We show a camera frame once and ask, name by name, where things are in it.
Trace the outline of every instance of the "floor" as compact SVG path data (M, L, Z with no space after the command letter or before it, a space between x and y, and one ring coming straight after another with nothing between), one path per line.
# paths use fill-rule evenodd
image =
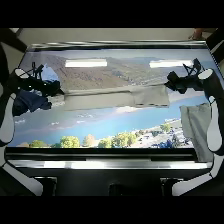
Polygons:
M19 38L27 45L36 43L102 40L187 40L193 28L23 28ZM10 72L23 54L4 45Z

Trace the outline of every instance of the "gray cloth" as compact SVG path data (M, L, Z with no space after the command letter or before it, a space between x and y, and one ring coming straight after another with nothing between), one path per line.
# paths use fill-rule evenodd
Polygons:
M212 162L213 153L207 145L207 130L211 121L210 105L181 106L180 111L183 134L191 139L199 162Z
M65 93L65 110L108 107L168 107L164 85L126 86L108 89L72 90Z

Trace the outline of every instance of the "gray towel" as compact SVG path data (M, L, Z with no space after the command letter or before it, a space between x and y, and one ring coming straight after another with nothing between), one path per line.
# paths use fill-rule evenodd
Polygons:
M108 107L168 107L164 85L126 86L108 89L71 90L65 93L65 110Z
M212 162L213 153L207 145L207 130L211 121L210 105L181 106L180 110L184 136L191 139L199 162Z

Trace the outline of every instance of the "blue water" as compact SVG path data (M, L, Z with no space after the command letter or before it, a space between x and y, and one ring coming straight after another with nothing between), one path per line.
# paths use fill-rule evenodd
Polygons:
M131 113L114 113L114 108L91 110L96 118L79 118L83 123L75 123L63 130L48 130L49 122L63 121L66 124L74 124L74 117L77 112L66 112L59 108L50 111L37 111L33 114L26 114L22 118L26 119L25 124L16 126L13 141L10 146L16 146L22 142L32 142L42 140L48 144L60 141L62 136L77 136L80 142L88 134L92 134L96 139L116 135L123 131L134 129L146 129L164 123L165 119L180 118L180 106L194 106L207 102L204 96L189 98L171 103L169 108L146 108Z

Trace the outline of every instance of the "landscape picture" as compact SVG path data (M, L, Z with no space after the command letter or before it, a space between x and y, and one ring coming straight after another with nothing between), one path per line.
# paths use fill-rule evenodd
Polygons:
M67 68L67 59L106 59L106 67ZM27 52L20 68L25 71L47 64L58 75L64 92L106 89L129 85L162 84L175 71L186 76L184 67L151 68L158 60L193 60L221 74L207 49L68 50ZM49 99L51 110L27 112L14 117L15 134L9 146L57 148L172 148L193 147L183 136L182 105L207 103L203 92L189 89L186 94L168 90L169 108L105 108L66 111L63 97Z

